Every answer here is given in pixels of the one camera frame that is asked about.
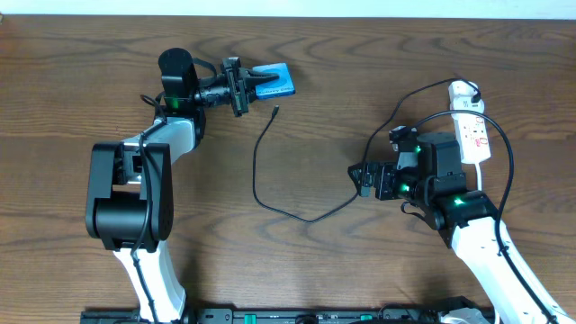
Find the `blue Galaxy smartphone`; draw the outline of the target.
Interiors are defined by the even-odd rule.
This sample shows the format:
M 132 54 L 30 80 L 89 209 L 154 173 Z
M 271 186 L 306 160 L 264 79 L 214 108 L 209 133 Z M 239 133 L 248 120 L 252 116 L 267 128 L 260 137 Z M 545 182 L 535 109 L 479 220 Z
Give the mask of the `blue Galaxy smartphone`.
M 256 66 L 253 67 L 253 70 L 256 72 L 278 75 L 277 79 L 256 86 L 256 98 L 258 100 L 295 94 L 295 86 L 286 63 Z

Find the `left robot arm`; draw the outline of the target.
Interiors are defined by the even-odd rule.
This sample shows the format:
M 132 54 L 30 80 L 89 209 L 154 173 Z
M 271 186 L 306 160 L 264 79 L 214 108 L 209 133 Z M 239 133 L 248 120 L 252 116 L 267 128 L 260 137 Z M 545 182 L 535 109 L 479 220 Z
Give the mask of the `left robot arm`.
M 284 63 L 242 67 L 238 57 L 219 68 L 172 48 L 158 58 L 163 92 L 142 96 L 154 120 L 140 134 L 94 144 L 85 208 L 88 234 L 122 263 L 139 299 L 136 310 L 87 310 L 83 323 L 194 323 L 187 293 L 168 250 L 173 227 L 172 165 L 203 138 L 208 108 L 228 105 L 235 116 L 255 100 L 292 95 Z

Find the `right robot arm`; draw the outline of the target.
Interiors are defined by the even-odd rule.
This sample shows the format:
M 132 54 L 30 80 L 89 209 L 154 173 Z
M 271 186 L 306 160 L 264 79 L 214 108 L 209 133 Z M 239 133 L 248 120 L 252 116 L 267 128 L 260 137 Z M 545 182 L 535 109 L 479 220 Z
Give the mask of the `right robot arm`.
M 416 216 L 469 267 L 504 322 L 571 322 L 518 253 L 494 203 L 467 188 L 455 135 L 394 130 L 390 140 L 396 161 L 348 168 L 360 194 L 417 207 Z

